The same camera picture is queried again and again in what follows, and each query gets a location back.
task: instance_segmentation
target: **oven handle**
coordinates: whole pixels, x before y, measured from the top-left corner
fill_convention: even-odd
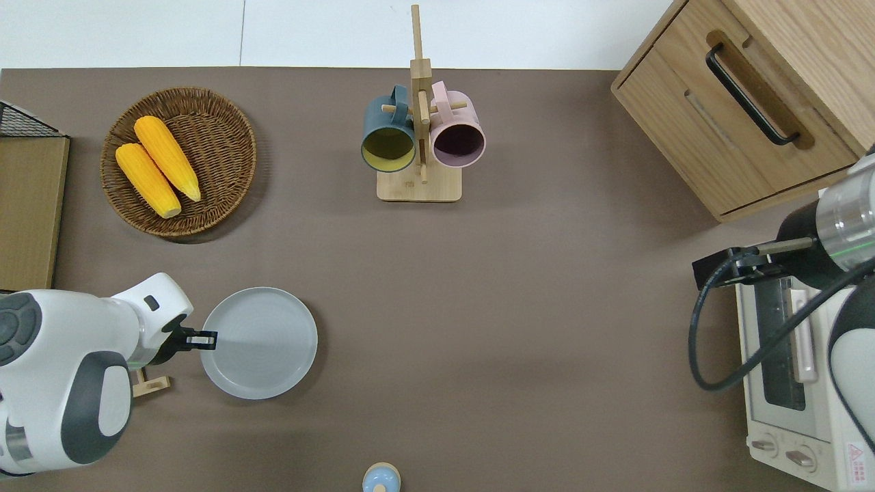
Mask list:
[[[790,304],[795,314],[809,301],[808,293],[802,289],[790,289]],[[806,318],[793,330],[790,346],[793,349],[793,377],[798,383],[817,381],[815,367],[815,347],[811,340],[811,322]]]

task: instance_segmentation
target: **warning label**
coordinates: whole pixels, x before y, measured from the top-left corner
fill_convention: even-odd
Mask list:
[[[865,444],[862,442],[848,443],[848,483],[850,485],[865,485],[867,483],[864,449]]]

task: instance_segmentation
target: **oven knob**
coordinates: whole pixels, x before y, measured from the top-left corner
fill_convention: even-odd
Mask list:
[[[802,468],[805,468],[805,471],[807,472],[814,472],[815,470],[817,470],[817,461],[814,457],[815,454],[808,446],[800,446],[800,449],[787,451],[786,456],[788,460],[791,460],[793,463],[799,465]]]
[[[762,451],[774,451],[774,443],[767,440],[753,440],[751,447],[755,447]]]
[[[751,439],[748,437],[747,443],[753,449],[759,449],[772,458],[778,455],[778,441],[775,440],[772,434],[763,434],[759,439]]]

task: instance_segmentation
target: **mug rack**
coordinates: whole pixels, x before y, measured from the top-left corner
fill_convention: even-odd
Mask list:
[[[440,165],[431,149],[429,128],[431,113],[438,110],[429,106],[434,97],[431,91],[431,60],[423,57],[422,33],[419,25],[419,5],[410,7],[413,17],[414,59],[410,61],[410,106],[416,137],[416,160],[413,165],[398,172],[377,173],[377,197],[384,201],[453,202],[462,198],[462,170]],[[463,102],[453,109],[465,107]],[[383,105],[382,110],[394,112],[395,107]]]

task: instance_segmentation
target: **oven door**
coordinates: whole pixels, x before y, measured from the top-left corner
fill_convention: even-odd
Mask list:
[[[794,278],[777,278],[738,289],[743,360],[760,348],[784,320],[817,291]],[[844,296],[835,296],[785,338],[747,377],[749,417],[830,442],[826,346]]]

